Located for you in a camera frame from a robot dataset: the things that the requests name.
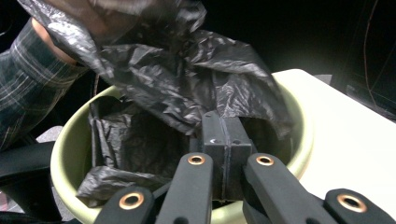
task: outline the white table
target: white table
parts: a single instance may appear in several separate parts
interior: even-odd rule
[[[322,199],[330,189],[352,189],[396,219],[396,124],[302,70],[274,77],[314,121],[302,185]]]

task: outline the wrist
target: wrist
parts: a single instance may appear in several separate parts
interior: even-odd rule
[[[57,58],[65,63],[76,64],[76,60],[71,58],[69,55],[64,53],[61,49],[57,48],[51,38],[47,30],[35,19],[32,19],[32,26],[37,35],[43,40],[43,42],[50,48],[50,50],[55,54]]]

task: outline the garbage bag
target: garbage bag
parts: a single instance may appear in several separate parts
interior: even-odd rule
[[[199,30],[189,0],[19,0],[82,63],[157,118],[192,134],[202,115],[265,119],[279,139],[292,120],[249,45]]]
[[[128,98],[97,98],[90,103],[89,122],[93,168],[78,188],[78,197],[89,207],[134,184],[150,190],[161,187],[189,150],[185,134]]]

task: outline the person's arm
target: person's arm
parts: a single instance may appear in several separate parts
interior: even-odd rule
[[[41,25],[28,21],[0,54],[0,150],[29,133],[88,70],[75,63]]]

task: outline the brass ring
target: brass ring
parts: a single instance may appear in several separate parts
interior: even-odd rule
[[[189,157],[189,163],[191,165],[201,165],[204,164],[205,162],[205,157],[202,156],[190,156]]]
[[[367,211],[366,204],[359,198],[352,195],[340,194],[337,196],[337,201],[351,211],[357,213],[363,213]]]
[[[266,156],[260,156],[256,159],[256,161],[260,164],[260,165],[264,165],[264,166],[271,166],[274,165],[274,160],[271,159],[270,157],[266,157]]]
[[[136,197],[136,199],[137,199],[136,202],[127,203],[126,201],[131,197]],[[140,204],[142,204],[143,201],[145,201],[144,199],[145,199],[145,197],[140,192],[132,192],[132,193],[126,194],[120,199],[120,208],[122,208],[124,210],[135,209],[136,207],[140,206]]]

